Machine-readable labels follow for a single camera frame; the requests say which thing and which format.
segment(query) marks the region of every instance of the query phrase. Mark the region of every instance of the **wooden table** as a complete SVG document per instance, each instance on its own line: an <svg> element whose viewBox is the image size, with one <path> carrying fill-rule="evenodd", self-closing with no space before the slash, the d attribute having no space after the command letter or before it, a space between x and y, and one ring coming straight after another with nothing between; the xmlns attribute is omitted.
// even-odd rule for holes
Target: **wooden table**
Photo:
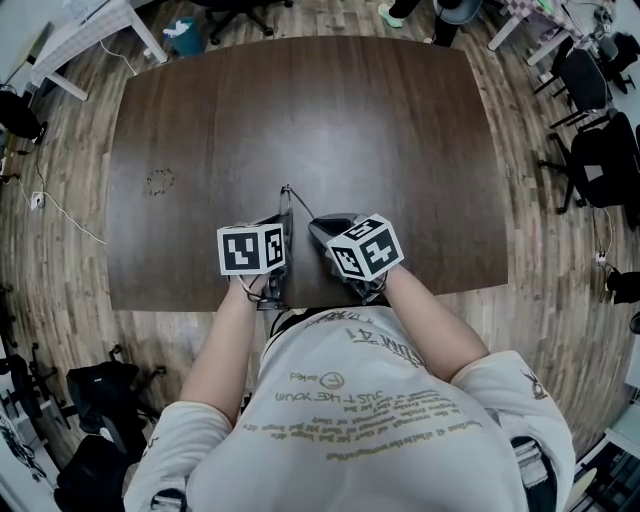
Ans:
<svg viewBox="0 0 640 512"><path fill-rule="evenodd" d="M245 44L131 78L107 206L114 309L213 311L216 229L276 213L379 213L434 293L507 281L493 141L464 53L366 37ZM356 300L294 202L292 307Z"/></svg>

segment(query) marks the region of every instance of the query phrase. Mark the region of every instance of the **wall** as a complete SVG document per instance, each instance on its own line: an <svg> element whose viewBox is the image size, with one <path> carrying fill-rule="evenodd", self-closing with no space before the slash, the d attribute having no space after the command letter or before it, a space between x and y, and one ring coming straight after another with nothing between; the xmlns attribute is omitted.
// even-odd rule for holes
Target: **wall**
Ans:
<svg viewBox="0 0 640 512"><path fill-rule="evenodd" d="M640 42L640 7L634 0L618 0L616 2L616 19L613 23L615 32L626 32L633 35ZM611 94L618 110L623 111L629 117L634 128L640 124L640 61L633 63L623 73L623 76L631 75L637 90L629 86L629 94L622 94L618 88L611 84Z"/></svg>
<svg viewBox="0 0 640 512"><path fill-rule="evenodd" d="M62 19L62 0L3 0L0 2L0 82L15 69L17 60L48 23ZM28 70L18 73L11 84L21 90Z"/></svg>

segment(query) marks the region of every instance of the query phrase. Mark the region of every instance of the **power outlet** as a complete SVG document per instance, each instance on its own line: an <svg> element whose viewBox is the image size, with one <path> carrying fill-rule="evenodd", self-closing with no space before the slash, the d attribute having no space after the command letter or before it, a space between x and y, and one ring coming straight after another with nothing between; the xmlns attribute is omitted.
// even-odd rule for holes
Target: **power outlet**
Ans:
<svg viewBox="0 0 640 512"><path fill-rule="evenodd" d="M31 194L31 210L36 208L44 208L44 195L42 192L34 192Z"/></svg>

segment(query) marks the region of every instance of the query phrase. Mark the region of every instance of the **cable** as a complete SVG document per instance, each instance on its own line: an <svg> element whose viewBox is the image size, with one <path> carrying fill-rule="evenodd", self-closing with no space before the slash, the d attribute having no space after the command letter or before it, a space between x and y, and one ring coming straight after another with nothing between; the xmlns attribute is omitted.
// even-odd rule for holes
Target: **cable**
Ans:
<svg viewBox="0 0 640 512"><path fill-rule="evenodd" d="M591 207L591 221L593 223L594 234L596 235L596 251L598 251L598 254L601 254L602 257L606 258L607 254L609 254L609 250L611 249L611 245L613 244L613 234L615 232L615 228L613 227L613 222L611 222L611 215L609 215L609 211L604 208L604 212L607 214L607 221L609 224L609 245L606 249L604 248L602 240L600 239L598 227L596 226L596 217L593 213L593 206Z"/></svg>
<svg viewBox="0 0 640 512"><path fill-rule="evenodd" d="M596 7L602 7L602 4L597 4L595 2L576 2L575 0L570 0L572 4L575 5L595 5Z"/></svg>
<svg viewBox="0 0 640 512"><path fill-rule="evenodd" d="M311 218L312 218L312 219L315 219L315 218L316 218L316 216L313 214L313 212L311 211L311 209L307 206L307 203L305 203L305 202L302 200L302 198L301 198L301 197L296 193L296 191L295 191L295 190L293 190L291 187L289 187L289 190L291 191L291 193L292 193L294 196L296 196L296 199L297 199L298 201L300 201L300 204L301 204L302 206L304 206L305 210L307 210L307 211L309 212L309 215L311 215Z"/></svg>
<svg viewBox="0 0 640 512"><path fill-rule="evenodd" d="M24 197L24 200L27 203L27 207L31 208L31 202L29 201L29 198L27 197L27 193L24 190L24 184L22 183L22 180L17 177L17 176L11 176L11 179L16 179L18 181L18 183L20 183L20 190L22 191L22 197ZM101 243L102 245L107 245L107 242L105 242L104 240L100 240L97 236L95 236L93 233L91 233L90 231L84 229L80 224L78 224L75 220L73 220L69 214L58 204L58 202L51 197L51 194L49 194L49 192L45 192L44 188L42 189L42 194L47 196L49 199L51 199L51 202L53 203L53 205L60 210L62 213L64 213L65 217L67 217L67 219L69 219L73 224L75 224L75 226L82 231L83 233L86 233L87 235L89 235L91 238L93 238L96 242Z"/></svg>
<svg viewBox="0 0 640 512"><path fill-rule="evenodd" d="M136 76L138 75L138 73L136 73L136 70L131 67L131 64L129 64L129 61L127 60L127 58L124 55L120 55L119 53L113 53L113 52L110 52L109 50L107 50L106 47L104 46L104 43L102 42L102 40L100 40L100 46L102 46L102 49L105 52L107 52L109 55L113 55L114 57L120 57L121 59L124 59L124 61L127 63L127 66L129 66L129 69L131 70L131 72Z"/></svg>
<svg viewBox="0 0 640 512"><path fill-rule="evenodd" d="M606 256L607 254L609 254L609 250L611 249L611 244L613 243L613 233L615 231L615 228L613 227L613 222L611 222L611 215L609 215L609 210L605 208L604 213L607 214L607 220L609 221L609 246L607 247L607 250L604 253L604 255Z"/></svg>
<svg viewBox="0 0 640 512"><path fill-rule="evenodd" d="M64 215L67 217L67 219L69 219L71 222L73 222L76 227L82 231L83 233L86 233L87 235L89 235L91 238L93 238L96 242L101 243L102 245L107 245L107 242L105 242L104 240L100 240L97 236L95 236L93 233L91 233L90 231L87 231L86 229L84 229L80 224L78 224L75 220L73 220L71 217L69 217L69 214L64 211L62 209L62 207L56 202L56 200L51 197L51 194L49 194L49 192L45 192L44 190L42 191L42 193L47 196L49 199L51 199L51 201L53 202L54 206L60 210L62 213L64 213Z"/></svg>
<svg viewBox="0 0 640 512"><path fill-rule="evenodd" d="M244 282L244 279L242 279L242 276L236 276L236 277L240 281L240 284L242 285L242 289L247 294L247 299L249 299L249 301L251 302L260 302L262 297L257 293L253 293L251 291L251 288L247 286L247 283ZM251 282L251 285L253 285L258 280L259 277L260 277L259 275L256 276L255 279Z"/></svg>

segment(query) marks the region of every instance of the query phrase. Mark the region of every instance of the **black office chair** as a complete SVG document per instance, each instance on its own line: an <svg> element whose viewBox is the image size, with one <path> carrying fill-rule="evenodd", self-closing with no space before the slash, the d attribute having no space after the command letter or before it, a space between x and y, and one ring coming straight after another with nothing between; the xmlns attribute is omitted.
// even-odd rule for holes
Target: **black office chair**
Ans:
<svg viewBox="0 0 640 512"><path fill-rule="evenodd" d="M70 370L67 385L74 407L65 414L77 413L80 428L88 434L108 431L113 442L98 436L85 437L71 462L58 475L56 504L63 512L92 510L122 511L122 484L127 468L142 458L147 441L142 433L145 420L160 413L140 401L140 393L166 369L161 366L132 389L138 367L116 361L121 352L116 345L110 361L96 366Z"/></svg>
<svg viewBox="0 0 640 512"><path fill-rule="evenodd" d="M600 110L606 107L607 82L589 52L573 50L560 63L558 73L564 86L555 92L553 97L567 91L575 111L551 125L552 130L569 121L571 121L569 126L574 125L587 117L589 110Z"/></svg>
<svg viewBox="0 0 640 512"><path fill-rule="evenodd" d="M226 12L224 18L218 21L213 27L213 31L209 34L209 41L213 45L219 45L220 39L218 34L231 22L238 14L247 15L251 21L262 29L265 36L273 35L273 28L269 27L262 18L254 11L256 7L276 3L279 0L191 0L196 5L206 7L205 17L207 21L213 21L214 12ZM291 7L293 0L284 0L285 7Z"/></svg>
<svg viewBox="0 0 640 512"><path fill-rule="evenodd" d="M630 76L624 78L622 72L638 60L640 44L638 44L635 37L629 34L618 33L611 39L615 44L617 53L611 59L603 59L602 69L604 76L608 82L613 82L622 93L627 94L629 92L627 85L631 85L635 89L636 84Z"/></svg>
<svg viewBox="0 0 640 512"><path fill-rule="evenodd" d="M62 512L124 512L122 485L131 464L112 442L85 437L58 475L56 505Z"/></svg>
<svg viewBox="0 0 640 512"><path fill-rule="evenodd" d="M40 144L47 130L47 123L40 123L27 101L17 94L0 89L0 123L7 130L34 144Z"/></svg>
<svg viewBox="0 0 640 512"><path fill-rule="evenodd" d="M596 123L607 121L604 128L595 127ZM587 201L596 208L605 208L637 200L640 151L626 115L612 111L610 120L603 118L583 127L573 139L571 152L557 133L549 137L558 143L565 165L544 160L538 161L538 165L556 169L569 177L564 205L557 209L559 214L567 211L574 187L581 197L580 207Z"/></svg>
<svg viewBox="0 0 640 512"><path fill-rule="evenodd" d="M553 58L553 64L551 64L551 78L543 83L540 87L538 87L533 94L538 94L540 91L549 87L553 82L555 82L558 78L560 78L560 67L564 64L564 61L567 60L567 55L573 48L573 39L567 37L560 46L558 47L558 52L556 56Z"/></svg>
<svg viewBox="0 0 640 512"><path fill-rule="evenodd" d="M52 368L48 374L42 375L36 357L37 350L38 344L34 343L31 347L32 359L28 365L17 354L0 359L0 375L6 375L10 372L14 389L6 398L2 399L2 405L10 416L17 417L18 410L15 406L20 403L29 418L38 419L42 418L42 405L49 400L56 420L64 426L68 426L61 412L64 402L59 402L46 385L47 379L56 375L58 370Z"/></svg>

